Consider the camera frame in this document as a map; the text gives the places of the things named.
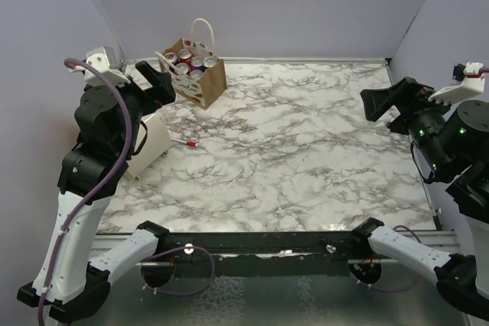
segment wall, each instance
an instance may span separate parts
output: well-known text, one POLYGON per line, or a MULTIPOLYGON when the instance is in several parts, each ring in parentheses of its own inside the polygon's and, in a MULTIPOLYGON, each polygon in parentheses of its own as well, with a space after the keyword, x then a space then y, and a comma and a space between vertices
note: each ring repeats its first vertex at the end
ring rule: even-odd
MULTIPOLYGON (((426 0, 393 59, 394 80, 412 76, 440 89, 452 84, 455 63, 470 60, 488 64, 488 19, 487 0, 426 0)), ((479 99, 489 99, 487 87, 479 99)), ((424 164, 425 176, 428 171, 424 164)), ((445 188, 443 184, 429 187, 433 203, 442 209, 441 217, 446 227, 455 229, 466 252, 472 252, 467 222, 458 213, 458 206, 445 188)))
POLYGON ((61 160, 77 134, 83 80, 63 59, 118 45, 91 0, 0 0, 0 8, 0 324, 37 324, 15 296, 44 260, 61 160))
MULTIPOLYGON (((423 0, 98 0, 128 57, 154 56, 207 18, 224 56, 392 57, 423 0)), ((199 36, 209 42, 204 28, 199 36)))

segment marble table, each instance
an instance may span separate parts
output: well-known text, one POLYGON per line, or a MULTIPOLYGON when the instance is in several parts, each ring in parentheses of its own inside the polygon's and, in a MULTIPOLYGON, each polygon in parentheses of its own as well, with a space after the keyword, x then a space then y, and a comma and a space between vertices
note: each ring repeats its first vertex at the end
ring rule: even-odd
MULTIPOLYGON (((176 144, 124 178, 99 231, 145 220, 171 231, 350 230, 370 216, 434 229, 407 137, 365 120, 362 89, 390 85, 383 63, 226 63, 207 111, 178 96, 160 110, 176 144)), ((126 74, 147 82, 129 65, 126 74)))

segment bag handle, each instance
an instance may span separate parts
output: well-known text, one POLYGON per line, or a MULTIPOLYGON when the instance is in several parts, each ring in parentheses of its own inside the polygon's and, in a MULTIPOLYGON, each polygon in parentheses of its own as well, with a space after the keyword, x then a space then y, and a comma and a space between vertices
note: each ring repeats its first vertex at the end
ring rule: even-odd
POLYGON ((212 30, 212 26, 211 24, 205 20, 204 18, 197 18, 193 23, 192 23, 192 30, 190 31, 190 40, 194 41, 194 37, 195 37, 195 32, 196 32, 196 23, 197 22, 203 22, 205 24, 207 24, 207 27, 209 27, 209 31, 211 32, 211 41, 212 41, 212 52, 215 54, 215 39, 214 39, 214 31, 212 30))
POLYGON ((182 76, 184 78, 188 78, 187 74, 185 74, 183 71, 181 71, 180 69, 178 69, 176 66, 174 66, 165 56, 163 56, 161 53, 158 53, 156 52, 156 57, 158 58, 158 60, 160 61, 160 63, 162 64, 166 64, 167 65, 167 69, 168 69, 168 72, 170 74, 173 74, 173 76, 175 77, 178 77, 178 76, 182 76))

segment purple cable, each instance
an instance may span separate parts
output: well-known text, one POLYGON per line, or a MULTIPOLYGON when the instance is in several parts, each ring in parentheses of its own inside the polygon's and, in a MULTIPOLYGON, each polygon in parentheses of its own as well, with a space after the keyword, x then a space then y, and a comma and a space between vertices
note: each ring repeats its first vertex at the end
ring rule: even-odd
MULTIPOLYGON (((119 104, 122 110, 122 115, 124 116, 124 123, 125 123, 125 142, 124 146, 121 151, 121 155, 118 157, 118 159, 115 161, 114 165, 110 169, 110 171, 107 173, 107 175, 93 188, 90 190, 89 193, 87 193, 83 199, 80 200, 80 202, 76 205, 76 207, 68 214, 66 217, 66 220, 63 222, 63 225, 61 225, 61 231, 63 232, 61 235, 58 236, 56 239, 56 242, 54 243, 53 247, 53 252, 51 253, 51 258, 49 261, 49 266, 47 267, 46 271, 46 278, 44 280, 44 288, 50 287, 51 280, 53 278, 53 272, 54 268, 56 266, 56 261, 58 258, 58 254, 61 249, 61 244, 63 243, 63 237, 64 234, 66 233, 66 230, 70 226, 71 221, 73 218, 75 218, 76 214, 78 211, 87 203, 89 202, 93 196, 117 173, 119 168, 121 168, 121 165, 125 162, 125 158, 128 155, 129 147, 131 146, 131 117, 129 115, 129 110, 124 102, 124 99, 122 98, 121 94, 119 91, 110 83, 110 81, 105 78, 97 69, 95 69, 93 66, 78 60, 78 59, 73 59, 73 58, 67 58, 63 61, 64 65, 67 68, 73 69, 75 66, 82 66, 83 68, 87 69, 88 71, 92 72, 97 78, 99 78, 110 90, 110 92, 113 93, 115 100, 119 104)), ((39 326, 45 326, 44 325, 44 303, 46 302, 46 293, 42 292, 39 298, 39 305, 37 308, 37 322, 39 323, 39 326)))
MULTIPOLYGON (((421 240, 416 235, 416 233, 414 233, 414 231, 412 231, 411 229, 409 229, 405 225, 399 224, 399 225, 395 226, 392 229, 393 229, 393 231, 396 231, 399 228, 402 228, 405 231, 410 232, 413 235, 413 237, 416 238, 416 240, 421 243, 421 240)), ((372 285, 369 285, 369 284, 365 284, 364 282, 361 282, 360 280, 358 280, 358 278, 355 275, 353 275, 352 272, 350 272, 350 276, 353 277, 353 279, 355 279, 359 284, 361 284, 363 286, 366 286, 369 289, 373 289, 373 290, 376 290, 376 291, 382 292, 382 293, 401 293, 401 292, 406 292, 408 290, 411 290, 415 286, 418 286, 423 281, 423 277, 421 275, 419 275, 410 284, 408 284, 407 286, 404 286, 402 288, 387 289, 387 288, 381 288, 380 286, 372 286, 372 285)))
POLYGON ((156 291, 156 292, 159 292, 159 293, 162 293, 162 294, 180 295, 180 296, 184 296, 184 297, 185 296, 189 296, 189 295, 199 294, 200 292, 203 292, 204 290, 206 290, 211 285, 212 280, 214 279, 214 275, 215 275, 215 264, 214 264, 214 259, 212 258, 212 255, 205 248, 198 247, 198 246, 172 248, 171 250, 164 251, 162 253, 157 253, 156 255, 153 255, 153 256, 149 256, 146 260, 152 260, 152 259, 156 259, 158 257, 169 255, 170 253, 178 252, 178 251, 181 251, 181 250, 190 250, 190 249, 202 251, 203 253, 205 253, 207 255, 207 257, 209 258, 209 260, 211 262, 211 275, 209 277, 209 281, 202 288, 197 289, 197 290, 193 290, 192 292, 172 292, 170 290, 164 290, 164 289, 159 289, 159 288, 151 288, 146 283, 146 280, 144 279, 144 276, 143 276, 143 270, 141 270, 141 280, 144 282, 144 286, 147 287, 147 288, 149 288, 149 289, 151 289, 151 290, 153 290, 153 291, 156 291))

